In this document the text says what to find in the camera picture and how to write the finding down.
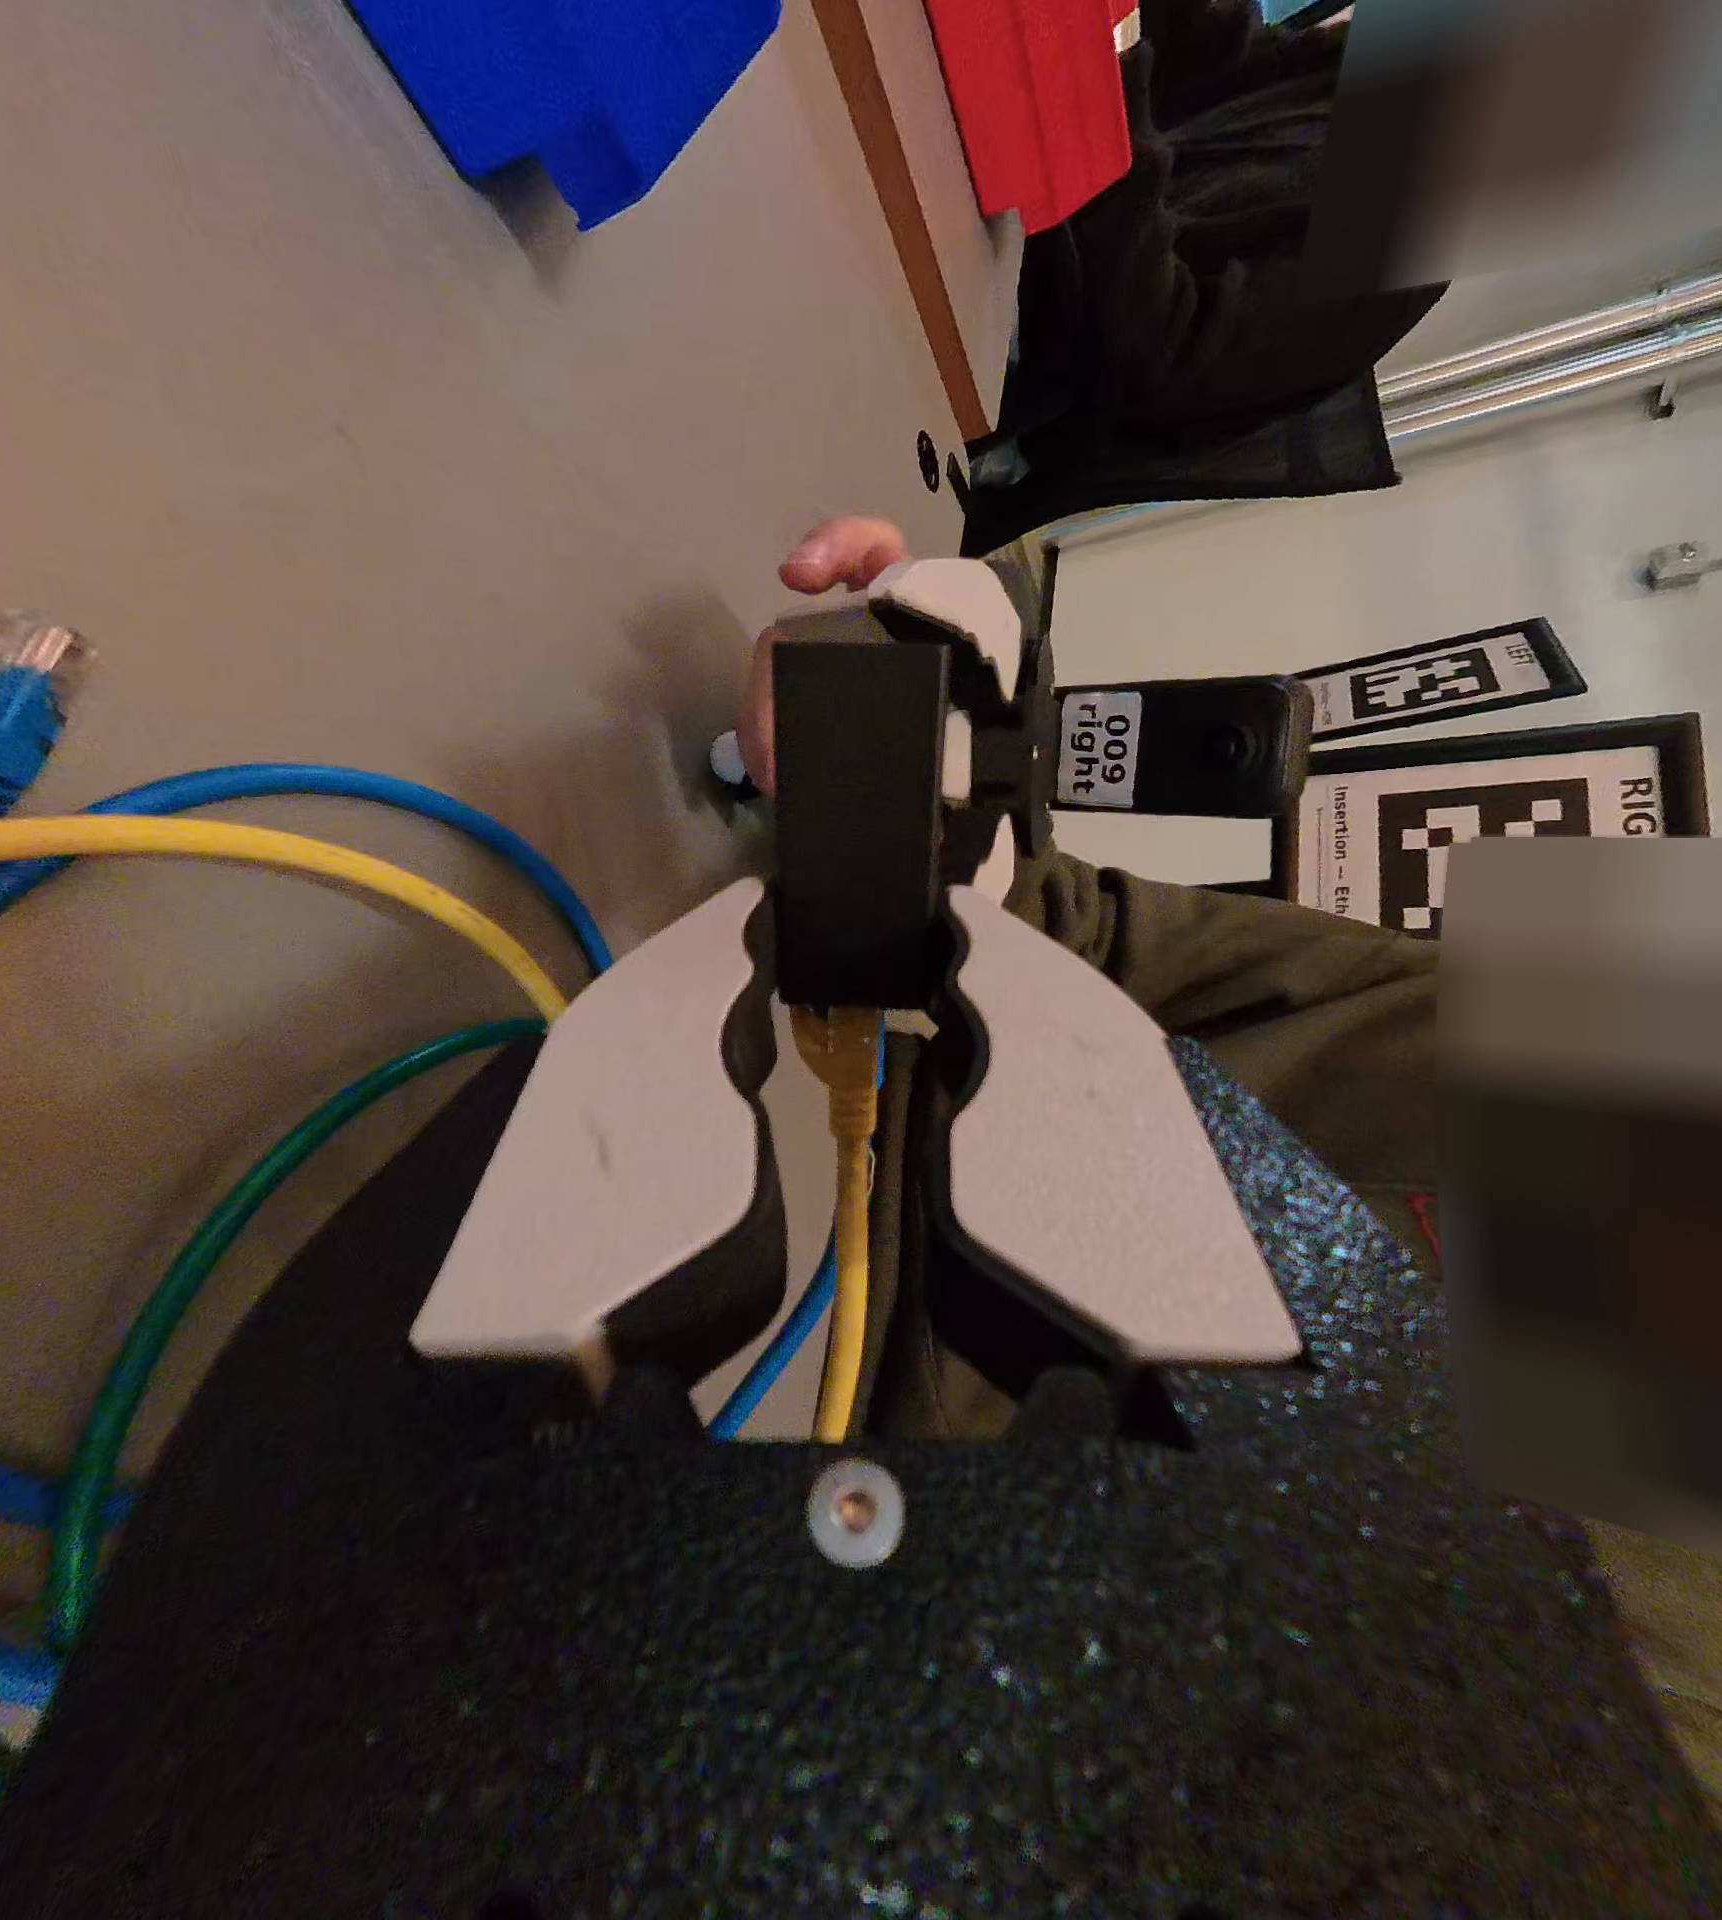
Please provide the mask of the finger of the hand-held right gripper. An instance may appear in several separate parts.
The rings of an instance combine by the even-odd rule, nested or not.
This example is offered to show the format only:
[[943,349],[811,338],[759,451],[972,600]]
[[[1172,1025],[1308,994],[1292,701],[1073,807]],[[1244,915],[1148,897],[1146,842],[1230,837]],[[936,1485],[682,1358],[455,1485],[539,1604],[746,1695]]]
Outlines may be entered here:
[[944,886],[1006,897],[1017,881],[1023,828],[1023,722],[944,720]]
[[880,621],[899,610],[962,636],[992,670],[999,698],[1018,693],[1024,628],[1008,588],[979,558],[910,558],[890,564],[864,590]]

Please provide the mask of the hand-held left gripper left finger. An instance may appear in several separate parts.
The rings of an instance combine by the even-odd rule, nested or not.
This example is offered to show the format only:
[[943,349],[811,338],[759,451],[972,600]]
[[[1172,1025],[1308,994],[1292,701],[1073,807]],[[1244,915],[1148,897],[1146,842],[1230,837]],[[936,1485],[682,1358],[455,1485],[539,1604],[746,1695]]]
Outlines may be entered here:
[[693,1387],[781,1313],[788,1227],[764,1088],[774,909],[749,876],[553,1020],[412,1321],[417,1355],[637,1366]]

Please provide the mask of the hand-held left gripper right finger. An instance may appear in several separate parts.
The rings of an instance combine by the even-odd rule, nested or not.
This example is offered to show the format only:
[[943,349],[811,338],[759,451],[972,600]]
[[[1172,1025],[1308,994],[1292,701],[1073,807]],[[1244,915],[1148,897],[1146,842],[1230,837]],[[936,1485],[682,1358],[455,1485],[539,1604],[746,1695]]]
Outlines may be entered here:
[[1305,1354],[1162,1025],[969,886],[928,1146],[930,1313],[980,1373],[1280,1368]]

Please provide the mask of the black port box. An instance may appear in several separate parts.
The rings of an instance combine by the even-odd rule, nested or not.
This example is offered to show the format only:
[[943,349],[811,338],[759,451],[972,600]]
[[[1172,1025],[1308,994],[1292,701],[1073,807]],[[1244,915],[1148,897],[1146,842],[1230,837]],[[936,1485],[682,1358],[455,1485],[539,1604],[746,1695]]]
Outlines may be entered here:
[[847,600],[772,650],[774,962],[816,1012],[912,1009],[940,980],[950,658]]

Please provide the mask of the person's right forearm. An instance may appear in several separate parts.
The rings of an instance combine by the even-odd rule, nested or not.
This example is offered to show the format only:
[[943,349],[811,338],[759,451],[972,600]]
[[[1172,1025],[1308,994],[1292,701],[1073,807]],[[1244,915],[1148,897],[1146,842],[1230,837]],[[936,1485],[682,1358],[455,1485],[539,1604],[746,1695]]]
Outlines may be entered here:
[[1200,1043],[1350,1185],[1438,1185],[1437,942],[1061,850],[1018,860],[1006,908]]

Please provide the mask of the person's right hand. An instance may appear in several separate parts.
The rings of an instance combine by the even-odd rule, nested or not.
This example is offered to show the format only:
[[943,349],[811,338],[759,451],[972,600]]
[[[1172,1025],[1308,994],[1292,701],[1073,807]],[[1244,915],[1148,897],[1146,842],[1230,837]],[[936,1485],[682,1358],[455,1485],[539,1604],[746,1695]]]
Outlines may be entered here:
[[[871,515],[837,515],[811,527],[777,567],[785,590],[800,598],[831,591],[862,591],[910,558],[910,547],[893,522]],[[771,799],[779,788],[774,650],[777,628],[753,640],[749,674],[734,720],[736,750],[754,789]]]

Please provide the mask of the small framed tag sign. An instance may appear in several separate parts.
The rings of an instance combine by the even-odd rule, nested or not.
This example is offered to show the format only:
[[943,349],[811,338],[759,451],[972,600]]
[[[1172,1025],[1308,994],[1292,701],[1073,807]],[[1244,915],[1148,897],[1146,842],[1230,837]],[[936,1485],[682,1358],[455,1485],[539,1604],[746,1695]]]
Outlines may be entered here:
[[1322,746],[1557,704],[1590,688],[1540,616],[1315,665],[1297,680],[1310,693],[1313,739]]

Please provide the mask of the large framed tag sign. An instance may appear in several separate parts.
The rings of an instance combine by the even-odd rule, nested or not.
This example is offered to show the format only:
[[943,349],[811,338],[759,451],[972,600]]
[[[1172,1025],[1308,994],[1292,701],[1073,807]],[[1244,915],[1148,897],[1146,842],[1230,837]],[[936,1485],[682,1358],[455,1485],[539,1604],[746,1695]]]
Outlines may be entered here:
[[1692,711],[1320,750],[1273,828],[1276,900],[1433,942],[1448,858],[1479,840],[1710,832]]

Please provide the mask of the dark cloth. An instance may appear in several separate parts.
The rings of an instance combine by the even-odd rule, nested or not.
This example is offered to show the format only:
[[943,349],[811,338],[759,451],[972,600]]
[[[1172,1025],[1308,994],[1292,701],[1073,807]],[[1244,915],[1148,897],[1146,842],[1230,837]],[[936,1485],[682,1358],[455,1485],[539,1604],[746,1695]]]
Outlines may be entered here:
[[960,551],[1184,502],[1387,490],[1380,361],[1448,295],[1307,297],[1350,27],[1141,3],[1128,170],[1024,241],[1000,410],[969,448]]

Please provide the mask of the red plastic bin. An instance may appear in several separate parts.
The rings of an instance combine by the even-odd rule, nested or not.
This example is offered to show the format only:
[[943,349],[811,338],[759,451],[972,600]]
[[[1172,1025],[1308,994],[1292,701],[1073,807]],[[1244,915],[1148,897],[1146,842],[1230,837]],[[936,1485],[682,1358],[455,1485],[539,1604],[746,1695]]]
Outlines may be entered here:
[[928,2],[930,36],[985,215],[1065,225],[1133,166],[1122,59],[1134,2]]

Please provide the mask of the blue plastic bin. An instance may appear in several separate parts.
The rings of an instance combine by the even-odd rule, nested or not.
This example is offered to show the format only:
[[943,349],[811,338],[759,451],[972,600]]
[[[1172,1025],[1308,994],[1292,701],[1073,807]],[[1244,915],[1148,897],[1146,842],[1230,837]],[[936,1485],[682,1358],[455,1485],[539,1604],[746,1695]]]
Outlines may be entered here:
[[351,2],[455,171],[537,167],[581,229],[668,171],[753,59],[781,2]]

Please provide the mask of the silver wall pipes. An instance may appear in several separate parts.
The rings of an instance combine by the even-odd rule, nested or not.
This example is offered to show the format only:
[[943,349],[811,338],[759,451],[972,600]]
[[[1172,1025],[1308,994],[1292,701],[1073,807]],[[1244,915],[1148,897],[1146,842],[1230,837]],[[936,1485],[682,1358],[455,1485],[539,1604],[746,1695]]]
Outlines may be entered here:
[[1471,347],[1377,374],[1393,448],[1490,434],[1638,398],[1654,419],[1722,376],[1722,262]]

